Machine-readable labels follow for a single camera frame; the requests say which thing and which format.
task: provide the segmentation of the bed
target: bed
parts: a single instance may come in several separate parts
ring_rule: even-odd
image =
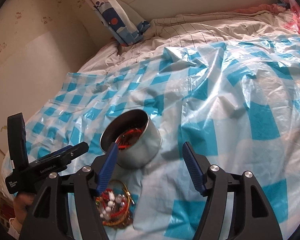
[[[141,170],[116,167],[113,177],[127,183],[136,206],[133,225],[107,228],[110,239],[192,239],[206,200],[181,158],[184,141],[227,172],[251,170],[288,239],[300,224],[300,34],[289,25],[293,17],[276,4],[179,14],[152,20],[144,41],[132,46],[111,41],[28,120],[29,160],[86,141],[89,152],[63,172],[73,173],[102,154],[100,136],[115,117],[141,108],[162,147]],[[11,169],[6,155],[3,177]],[[220,239],[229,232],[231,201]]]

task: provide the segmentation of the blue checkered plastic sheet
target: blue checkered plastic sheet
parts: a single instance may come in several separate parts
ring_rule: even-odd
[[[300,223],[300,35],[226,41],[193,49],[165,48],[161,56],[108,75],[69,73],[57,96],[27,124],[34,160],[86,141],[89,152],[63,172],[91,164],[100,136],[124,111],[144,109],[162,147],[143,169],[116,167],[136,205],[134,223],[107,228],[110,239],[192,239],[206,199],[195,191],[181,146],[225,171],[254,173],[287,239]],[[11,171],[9,159],[3,174]],[[80,239],[73,196],[70,211]],[[229,194],[221,238],[232,215]]]

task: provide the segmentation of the jewelry pile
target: jewelry pile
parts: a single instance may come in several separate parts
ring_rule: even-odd
[[[115,194],[112,189],[107,188],[95,200],[103,225],[123,229],[133,222],[130,205],[134,205],[134,202],[127,186],[123,182],[111,180],[110,183],[112,182],[122,184],[124,194]]]

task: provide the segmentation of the metal screw head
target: metal screw head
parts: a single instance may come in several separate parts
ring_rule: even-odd
[[[218,165],[211,165],[210,166],[211,171],[218,171],[220,167]]]
[[[83,172],[89,172],[89,171],[91,171],[91,167],[90,167],[90,166],[84,166],[84,167],[82,168],[82,171],[83,171]]]
[[[245,175],[245,177],[248,177],[248,178],[251,178],[251,177],[253,177],[253,173],[252,173],[252,172],[250,172],[250,171],[246,171],[246,172],[244,172],[244,175]]]
[[[49,178],[54,179],[57,177],[57,173],[56,172],[52,172],[49,174]]]

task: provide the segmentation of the metal tin can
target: metal tin can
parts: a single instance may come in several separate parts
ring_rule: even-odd
[[[161,135],[149,115],[135,109],[125,112],[114,119],[100,138],[100,147],[106,152],[112,142],[116,142],[129,129],[142,129],[142,134],[127,149],[121,149],[117,164],[125,169],[139,169],[149,163],[159,152]]]

